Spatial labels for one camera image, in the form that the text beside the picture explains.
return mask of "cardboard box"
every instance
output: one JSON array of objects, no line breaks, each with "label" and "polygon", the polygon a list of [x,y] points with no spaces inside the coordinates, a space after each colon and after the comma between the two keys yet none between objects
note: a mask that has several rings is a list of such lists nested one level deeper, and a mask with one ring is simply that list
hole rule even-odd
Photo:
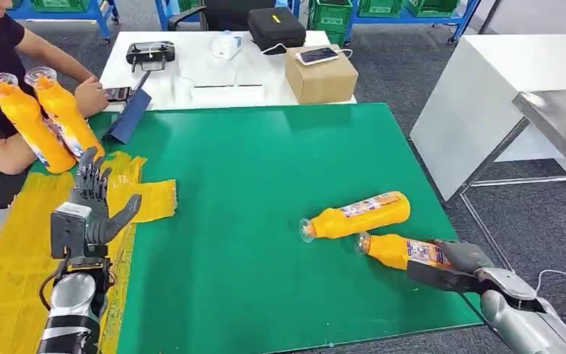
[{"label": "cardboard box", "polygon": [[[345,53],[339,53],[337,60],[309,66],[304,66],[296,60],[296,53],[324,47],[303,46],[287,50],[285,78],[300,104],[345,102],[352,98],[359,73]],[[340,49],[338,45],[330,47],[333,50]]]}]

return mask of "smartphone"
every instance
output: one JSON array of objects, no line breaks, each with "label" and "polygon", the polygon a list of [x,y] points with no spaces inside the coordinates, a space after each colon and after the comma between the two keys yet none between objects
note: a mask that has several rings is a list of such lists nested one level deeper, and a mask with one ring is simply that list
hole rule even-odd
[{"label": "smartphone", "polygon": [[335,60],[337,58],[339,58],[339,54],[328,46],[310,50],[308,52],[296,53],[296,59],[300,61],[301,64],[306,66],[317,63],[324,63],[326,61]]},{"label": "smartphone", "polygon": [[109,103],[125,102],[131,95],[131,87],[107,88],[105,90],[105,97]]}]

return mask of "bottle cap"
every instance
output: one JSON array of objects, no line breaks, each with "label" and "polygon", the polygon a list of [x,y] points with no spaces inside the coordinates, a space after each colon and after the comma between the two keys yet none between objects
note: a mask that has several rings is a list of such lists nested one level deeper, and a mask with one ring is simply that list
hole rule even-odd
[{"label": "bottle cap", "polygon": [[298,229],[304,242],[309,243],[315,238],[315,228],[309,219],[301,219],[298,223]]},{"label": "bottle cap", "polygon": [[354,248],[357,250],[358,254],[368,254],[370,252],[370,242],[372,241],[372,236],[367,232],[359,232],[359,237],[357,238],[357,243]]},{"label": "bottle cap", "polygon": [[0,97],[11,94],[13,92],[11,86],[18,86],[16,75],[0,72]]},{"label": "bottle cap", "polygon": [[57,72],[46,66],[39,66],[25,74],[25,82],[34,89],[50,89],[57,82]]}]

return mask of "robotic arm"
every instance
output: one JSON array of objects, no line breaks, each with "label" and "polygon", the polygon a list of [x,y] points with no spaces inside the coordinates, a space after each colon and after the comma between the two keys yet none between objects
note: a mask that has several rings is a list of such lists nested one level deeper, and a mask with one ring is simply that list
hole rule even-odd
[{"label": "robotic arm", "polygon": [[[124,209],[109,218],[111,170],[101,173],[104,158],[94,161],[96,153],[91,147],[83,154],[68,201],[51,214],[51,257],[62,262],[40,289],[49,318],[38,354],[99,352],[100,319],[113,285],[107,244],[136,216],[142,203],[141,195],[133,195]],[[49,305],[43,290],[54,278]]]},{"label": "robotic arm", "polygon": [[[552,305],[512,271],[495,268],[477,246],[440,242],[453,268],[409,261],[407,277],[463,297],[515,354],[566,354],[566,324]],[[481,296],[481,312],[464,293]]]}]

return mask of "white table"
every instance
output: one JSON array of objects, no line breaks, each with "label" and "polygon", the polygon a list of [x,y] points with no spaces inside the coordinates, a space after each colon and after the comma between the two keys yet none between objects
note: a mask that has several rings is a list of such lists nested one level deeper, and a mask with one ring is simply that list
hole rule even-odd
[{"label": "white table", "polygon": [[[143,73],[140,68],[131,73],[131,65],[125,60],[128,47],[138,42],[170,41],[175,45],[176,59],[167,63],[164,71],[153,72],[144,84],[144,90],[153,98],[149,110],[298,105],[285,80],[285,56],[263,55],[252,42],[250,33],[236,33],[242,36],[242,51],[226,61],[211,54],[211,44],[218,32],[120,32],[100,81],[106,88],[134,87]],[[323,45],[329,45],[324,31],[307,31],[305,46]],[[234,83],[261,83],[265,89],[263,100],[246,97],[233,103],[192,102],[190,89],[193,85]],[[121,110],[121,105],[111,105],[107,109]]]},{"label": "white table", "polygon": [[491,152],[523,114],[520,91],[566,89],[566,35],[465,35],[410,137],[445,201],[490,162],[564,156],[528,126],[498,157]]}]

